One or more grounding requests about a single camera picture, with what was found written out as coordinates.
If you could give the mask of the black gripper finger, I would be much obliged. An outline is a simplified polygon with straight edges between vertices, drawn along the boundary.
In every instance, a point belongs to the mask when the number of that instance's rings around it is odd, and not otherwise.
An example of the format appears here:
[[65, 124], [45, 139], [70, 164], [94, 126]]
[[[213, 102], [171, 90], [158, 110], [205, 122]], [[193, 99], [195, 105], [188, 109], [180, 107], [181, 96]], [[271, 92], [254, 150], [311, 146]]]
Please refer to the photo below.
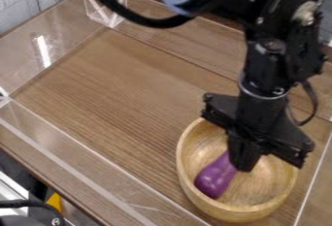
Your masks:
[[249, 172], [251, 162], [247, 157], [248, 141], [235, 132], [228, 133], [228, 153], [233, 167], [241, 172]]
[[260, 145], [254, 145], [249, 147], [248, 152], [248, 171], [252, 171], [266, 155], [266, 149]]

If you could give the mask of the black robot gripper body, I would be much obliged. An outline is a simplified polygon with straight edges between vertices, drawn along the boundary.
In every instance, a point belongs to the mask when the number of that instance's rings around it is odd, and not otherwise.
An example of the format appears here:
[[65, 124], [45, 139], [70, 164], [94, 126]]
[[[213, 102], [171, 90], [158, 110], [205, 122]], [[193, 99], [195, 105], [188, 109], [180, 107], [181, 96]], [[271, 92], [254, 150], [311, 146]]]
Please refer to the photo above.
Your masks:
[[237, 96], [205, 93], [201, 116], [225, 128], [228, 135], [235, 132], [248, 141], [248, 152], [251, 146], [260, 145], [266, 155], [302, 169], [315, 144], [287, 112], [290, 90], [279, 87], [274, 92], [264, 91], [245, 77], [239, 88]]

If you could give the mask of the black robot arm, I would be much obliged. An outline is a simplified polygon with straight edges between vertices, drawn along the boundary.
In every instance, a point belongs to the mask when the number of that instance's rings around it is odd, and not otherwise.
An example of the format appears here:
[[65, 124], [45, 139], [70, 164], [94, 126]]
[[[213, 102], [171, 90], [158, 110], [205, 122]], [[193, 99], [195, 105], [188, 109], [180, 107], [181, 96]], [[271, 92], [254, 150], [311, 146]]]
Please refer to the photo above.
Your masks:
[[134, 23], [173, 28], [203, 14], [239, 22], [245, 29], [247, 59], [236, 96], [207, 93], [201, 116], [228, 131], [229, 161], [254, 170], [264, 155], [300, 168], [314, 142], [290, 112], [288, 94], [300, 85], [314, 94], [310, 78], [327, 61], [322, 51], [322, 0], [162, 0], [175, 11], [165, 18], [140, 15], [117, 0], [98, 0]]

